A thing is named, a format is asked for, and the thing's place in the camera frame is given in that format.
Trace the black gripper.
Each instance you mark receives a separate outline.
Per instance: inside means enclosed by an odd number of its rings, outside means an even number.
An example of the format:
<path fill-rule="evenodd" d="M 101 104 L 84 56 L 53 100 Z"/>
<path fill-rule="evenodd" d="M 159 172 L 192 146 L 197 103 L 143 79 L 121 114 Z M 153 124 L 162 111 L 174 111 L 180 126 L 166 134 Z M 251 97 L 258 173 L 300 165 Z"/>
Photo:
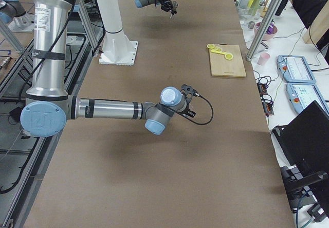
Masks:
<path fill-rule="evenodd" d="M 189 108 L 189 104 L 192 101 L 193 96 L 195 96 L 195 97 L 197 96 L 197 90 L 195 90 L 190 85 L 183 84 L 181 86 L 180 92 L 183 95 L 182 99 L 184 100 L 185 103 L 182 108 L 177 110 L 177 112 L 181 115 L 194 117 L 196 115 L 196 113 Z"/>
<path fill-rule="evenodd" d="M 174 16 L 177 11 L 178 3 L 171 0 L 157 0 L 161 4 L 161 9 L 163 11 L 169 11 L 171 16 Z"/>

